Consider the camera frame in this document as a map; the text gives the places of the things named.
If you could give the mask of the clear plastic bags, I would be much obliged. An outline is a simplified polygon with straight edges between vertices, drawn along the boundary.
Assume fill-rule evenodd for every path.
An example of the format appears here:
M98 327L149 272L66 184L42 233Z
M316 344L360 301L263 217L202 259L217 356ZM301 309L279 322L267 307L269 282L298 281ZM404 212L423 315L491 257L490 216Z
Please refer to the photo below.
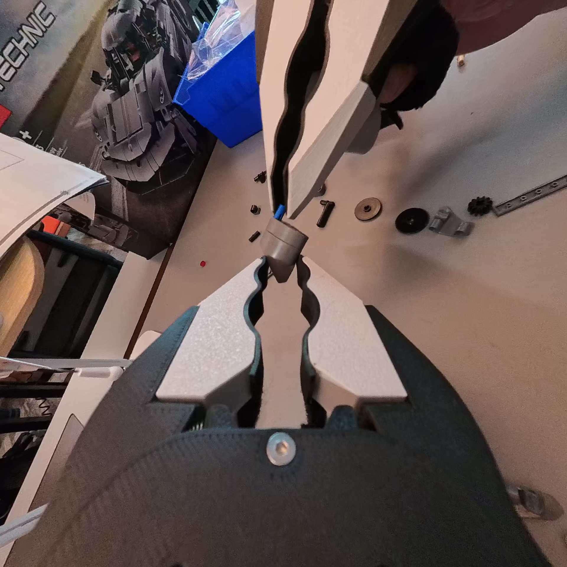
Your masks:
M256 1L219 1L205 32L192 44L184 79L194 84L255 28Z

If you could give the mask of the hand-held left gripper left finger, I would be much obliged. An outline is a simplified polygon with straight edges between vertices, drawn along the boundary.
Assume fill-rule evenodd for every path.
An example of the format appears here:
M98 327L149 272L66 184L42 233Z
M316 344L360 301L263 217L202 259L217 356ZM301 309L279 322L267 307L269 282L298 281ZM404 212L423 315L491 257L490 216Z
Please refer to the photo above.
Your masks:
M264 378L256 323L266 285L267 260L255 259L196 306L157 388L159 401L222 405L239 426L256 426Z

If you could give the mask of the blue storage bin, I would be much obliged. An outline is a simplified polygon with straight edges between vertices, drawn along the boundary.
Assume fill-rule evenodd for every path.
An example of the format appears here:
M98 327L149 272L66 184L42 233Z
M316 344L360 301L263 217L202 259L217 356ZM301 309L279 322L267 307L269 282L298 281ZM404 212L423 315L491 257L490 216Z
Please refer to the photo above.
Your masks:
M227 147L262 131L255 33L201 77L188 79L184 74L174 102Z

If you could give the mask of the long grey lego plate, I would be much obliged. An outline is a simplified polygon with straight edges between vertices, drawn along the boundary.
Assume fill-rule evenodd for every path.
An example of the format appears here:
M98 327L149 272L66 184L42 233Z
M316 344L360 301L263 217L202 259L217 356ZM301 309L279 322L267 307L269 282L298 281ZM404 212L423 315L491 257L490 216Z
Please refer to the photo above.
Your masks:
M507 201L493 205L492 212L496 216L504 216L564 189L566 189L566 175L525 191L524 193Z

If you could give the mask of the dark plastic crate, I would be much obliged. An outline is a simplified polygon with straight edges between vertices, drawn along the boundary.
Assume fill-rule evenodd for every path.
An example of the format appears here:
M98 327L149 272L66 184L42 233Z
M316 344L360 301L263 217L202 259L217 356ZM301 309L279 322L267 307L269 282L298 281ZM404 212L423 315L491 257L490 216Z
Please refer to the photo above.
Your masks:
M27 237L44 261L44 284L13 350L36 358L78 358L123 263L48 232L30 230Z

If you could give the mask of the lego set box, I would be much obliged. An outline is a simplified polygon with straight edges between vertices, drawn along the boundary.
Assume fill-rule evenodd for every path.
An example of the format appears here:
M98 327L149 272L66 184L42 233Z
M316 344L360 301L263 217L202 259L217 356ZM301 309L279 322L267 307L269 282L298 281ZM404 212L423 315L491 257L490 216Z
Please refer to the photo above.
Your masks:
M174 103L217 1L1 1L1 134L87 166L82 233L151 259L173 245L216 138Z

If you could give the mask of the grey lego bracket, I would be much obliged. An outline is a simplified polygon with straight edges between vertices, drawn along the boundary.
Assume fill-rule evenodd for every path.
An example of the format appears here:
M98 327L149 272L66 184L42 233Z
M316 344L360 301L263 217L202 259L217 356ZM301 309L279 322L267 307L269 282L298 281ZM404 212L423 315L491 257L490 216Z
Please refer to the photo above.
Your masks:
M428 229L438 235L447 237L467 237L475 227L473 222L467 222L458 217L448 206L439 208L433 216Z

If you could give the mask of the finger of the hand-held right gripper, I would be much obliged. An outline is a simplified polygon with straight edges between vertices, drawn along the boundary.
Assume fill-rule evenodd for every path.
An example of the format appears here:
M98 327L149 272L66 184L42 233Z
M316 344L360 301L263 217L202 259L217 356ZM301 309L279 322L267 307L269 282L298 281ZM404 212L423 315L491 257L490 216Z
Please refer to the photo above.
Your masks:
M362 80L389 1L333 1L322 77L287 166L287 217L297 218L346 152L376 98Z
M257 1L256 68L263 124L266 183L273 213L286 202L273 181L278 127L286 110L286 75L311 15L311 1Z

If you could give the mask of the lego instruction booklet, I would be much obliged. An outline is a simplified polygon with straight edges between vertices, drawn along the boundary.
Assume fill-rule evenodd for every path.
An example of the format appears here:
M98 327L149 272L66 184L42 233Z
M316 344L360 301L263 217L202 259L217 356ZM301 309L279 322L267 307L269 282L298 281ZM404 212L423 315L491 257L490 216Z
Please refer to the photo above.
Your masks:
M1 134L1 257L59 204L108 179Z

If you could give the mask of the person's right hand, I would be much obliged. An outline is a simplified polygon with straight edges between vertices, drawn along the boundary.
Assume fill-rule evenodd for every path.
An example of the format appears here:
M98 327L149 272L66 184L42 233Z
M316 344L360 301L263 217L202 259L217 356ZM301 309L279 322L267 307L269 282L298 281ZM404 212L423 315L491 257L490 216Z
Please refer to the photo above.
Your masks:
M453 17L459 32L455 56L491 46L506 39L535 17L566 7L566 1L440 2ZM392 101L409 84L414 73L413 69L404 67L395 67L390 71L378 102Z

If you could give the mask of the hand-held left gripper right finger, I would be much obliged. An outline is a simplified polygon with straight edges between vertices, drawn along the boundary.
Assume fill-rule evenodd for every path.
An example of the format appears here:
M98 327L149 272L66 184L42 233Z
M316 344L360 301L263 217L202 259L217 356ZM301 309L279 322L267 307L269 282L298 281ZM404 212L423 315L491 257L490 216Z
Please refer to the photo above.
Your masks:
M408 394L363 301L312 259L296 265L301 313L301 388L309 420L337 407L403 403Z

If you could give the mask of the grey rectangular plate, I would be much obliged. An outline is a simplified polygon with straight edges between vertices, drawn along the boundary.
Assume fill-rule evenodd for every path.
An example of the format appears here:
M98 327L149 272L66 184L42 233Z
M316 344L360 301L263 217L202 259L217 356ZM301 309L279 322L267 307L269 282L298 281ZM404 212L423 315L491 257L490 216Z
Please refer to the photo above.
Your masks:
M83 424L77 419L75 414L71 413L31 502L31 510L41 507L50 501L56 484L82 431Z

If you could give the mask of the bronze lego disc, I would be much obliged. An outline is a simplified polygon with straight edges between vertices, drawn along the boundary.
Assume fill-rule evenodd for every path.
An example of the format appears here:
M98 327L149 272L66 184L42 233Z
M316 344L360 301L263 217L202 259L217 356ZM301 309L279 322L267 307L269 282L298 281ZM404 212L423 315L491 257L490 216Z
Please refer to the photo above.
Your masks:
M354 209L354 215L361 222L369 222L380 216L382 208L382 202L378 198L368 197L358 202Z

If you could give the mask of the black lego disc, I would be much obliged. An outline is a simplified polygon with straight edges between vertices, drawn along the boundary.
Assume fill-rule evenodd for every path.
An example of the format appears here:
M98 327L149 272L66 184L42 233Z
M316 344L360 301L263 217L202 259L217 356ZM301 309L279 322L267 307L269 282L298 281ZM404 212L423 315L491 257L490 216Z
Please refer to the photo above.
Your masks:
M409 208L399 213L395 219L395 228L405 235L413 235L421 232L429 226L430 216L427 210L422 208Z

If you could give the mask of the grey bent lego beam assembly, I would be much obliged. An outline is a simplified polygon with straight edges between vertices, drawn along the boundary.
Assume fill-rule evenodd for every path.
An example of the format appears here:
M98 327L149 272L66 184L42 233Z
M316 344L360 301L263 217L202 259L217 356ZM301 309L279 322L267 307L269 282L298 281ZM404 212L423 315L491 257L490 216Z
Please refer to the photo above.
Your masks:
M260 236L260 247L274 278L280 284L288 281L308 236L294 226L271 218Z

